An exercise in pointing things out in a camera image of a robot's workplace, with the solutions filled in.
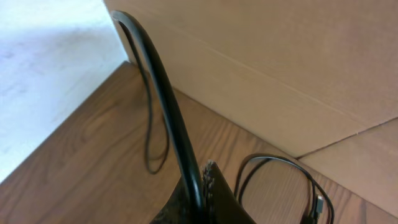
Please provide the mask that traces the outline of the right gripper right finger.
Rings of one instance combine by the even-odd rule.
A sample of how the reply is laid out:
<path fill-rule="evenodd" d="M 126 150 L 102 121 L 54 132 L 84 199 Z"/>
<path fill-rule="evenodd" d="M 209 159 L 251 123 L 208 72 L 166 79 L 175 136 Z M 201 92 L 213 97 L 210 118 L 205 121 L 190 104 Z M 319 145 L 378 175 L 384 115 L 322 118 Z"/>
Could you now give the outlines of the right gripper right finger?
<path fill-rule="evenodd" d="M 215 161 L 203 168 L 203 189 L 209 223 L 255 224 L 238 203 Z"/>

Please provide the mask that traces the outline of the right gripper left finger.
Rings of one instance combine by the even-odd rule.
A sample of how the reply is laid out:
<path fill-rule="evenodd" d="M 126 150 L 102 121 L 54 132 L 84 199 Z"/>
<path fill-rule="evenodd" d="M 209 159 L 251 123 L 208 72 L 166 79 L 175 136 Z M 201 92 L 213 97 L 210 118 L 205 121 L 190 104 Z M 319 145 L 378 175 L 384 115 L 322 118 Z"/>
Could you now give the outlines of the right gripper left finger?
<path fill-rule="evenodd" d="M 192 224 L 190 204 L 182 178 L 177 182 L 170 198 L 150 224 Z"/>

